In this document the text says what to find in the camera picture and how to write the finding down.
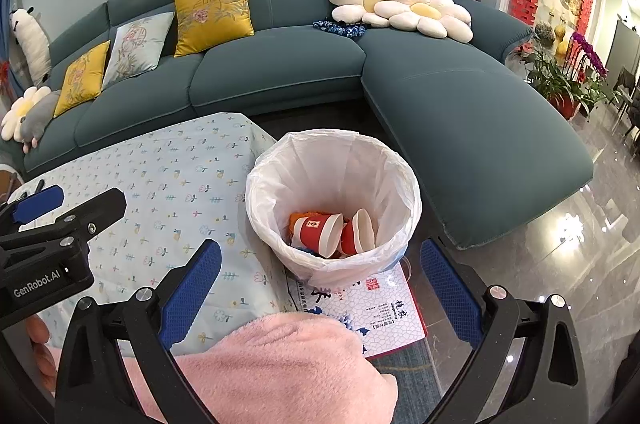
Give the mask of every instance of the white plush bear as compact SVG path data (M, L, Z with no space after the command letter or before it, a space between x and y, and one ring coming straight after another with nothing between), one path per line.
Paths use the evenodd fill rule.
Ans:
M453 0L329 0L335 21L367 23L377 28L418 30L425 36L459 42L473 38L471 15Z
M49 86L43 86L40 89L31 86L25 90L24 95L14 102L11 110L2 119L2 140L14 139L16 142L24 142L20 136L22 119L38 101L49 93L51 93Z
M39 86L49 76L51 57L49 39L31 15L32 12L33 7L29 10L13 10L9 16L9 22L14 31L15 40L20 44L24 58L27 60L31 82Z

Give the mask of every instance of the flower pot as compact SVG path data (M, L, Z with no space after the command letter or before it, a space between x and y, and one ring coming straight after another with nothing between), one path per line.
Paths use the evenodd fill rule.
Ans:
M551 97L549 102L566 120L571 120L574 117L578 104L580 104L579 102L573 102L569 96L565 94Z

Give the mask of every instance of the tablecloth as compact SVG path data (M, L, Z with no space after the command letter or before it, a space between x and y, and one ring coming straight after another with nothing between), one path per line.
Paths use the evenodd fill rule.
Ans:
M111 188L127 199L125 216L90 242L94 285L41 316L52 346L62 347L76 302L128 299L156 286L184 265L206 238L223 253L222 270L187 337L174 355L203 352L249 321L293 310L283 268L255 235L244 208L246 176L274 139L240 114L218 113L101 149L43 174L15 191L30 194L38 181L58 184L62 207L24 227L52 223L65 211ZM128 343L124 355L132 355Z

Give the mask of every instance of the trash can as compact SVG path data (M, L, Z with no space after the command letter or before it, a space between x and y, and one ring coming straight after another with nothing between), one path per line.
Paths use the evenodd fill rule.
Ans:
M352 217L366 209L376 247L323 259L287 245L289 216L318 211ZM336 289L393 267L422 214L413 170L395 151L353 131L288 133L265 151L246 181L246 211L256 234L302 281Z

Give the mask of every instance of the pink blanket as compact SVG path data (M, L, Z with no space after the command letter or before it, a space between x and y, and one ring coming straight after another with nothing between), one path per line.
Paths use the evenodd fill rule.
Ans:
M357 335L325 315L267 315L176 360L221 424L389 424L398 399L396 378L379 374ZM125 363L143 409L164 422L138 364Z

